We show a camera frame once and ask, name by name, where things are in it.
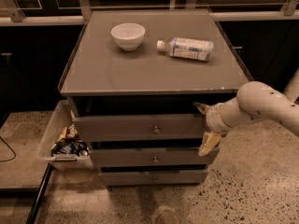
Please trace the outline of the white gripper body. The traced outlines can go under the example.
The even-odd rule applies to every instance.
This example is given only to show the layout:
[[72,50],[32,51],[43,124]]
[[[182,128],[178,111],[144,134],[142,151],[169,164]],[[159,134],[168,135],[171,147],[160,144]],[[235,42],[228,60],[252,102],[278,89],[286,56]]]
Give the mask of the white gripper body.
[[222,103],[212,105],[206,112],[206,125],[213,133],[226,134],[232,130],[221,117]]

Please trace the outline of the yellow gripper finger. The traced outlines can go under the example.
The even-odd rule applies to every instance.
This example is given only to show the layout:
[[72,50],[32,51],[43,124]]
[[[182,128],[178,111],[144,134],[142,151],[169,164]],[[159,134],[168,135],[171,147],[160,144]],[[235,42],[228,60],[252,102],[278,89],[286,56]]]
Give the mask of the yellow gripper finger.
[[204,157],[207,155],[219,142],[221,135],[219,133],[204,132],[202,145],[199,147],[199,155]]
[[200,112],[202,115],[206,115],[208,109],[210,108],[209,105],[202,104],[202,103],[198,103],[198,102],[194,102],[193,105],[199,110],[199,112]]

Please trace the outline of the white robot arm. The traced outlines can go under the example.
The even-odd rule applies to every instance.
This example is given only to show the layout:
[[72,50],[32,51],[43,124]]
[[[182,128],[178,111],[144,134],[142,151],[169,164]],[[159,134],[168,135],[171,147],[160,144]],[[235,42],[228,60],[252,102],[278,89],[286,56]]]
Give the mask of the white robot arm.
[[204,132],[199,149],[201,157],[207,155],[235,126],[270,119],[296,136],[299,135],[299,105],[270,86],[251,81],[242,85],[236,97],[225,103],[193,105],[206,117],[209,129]]

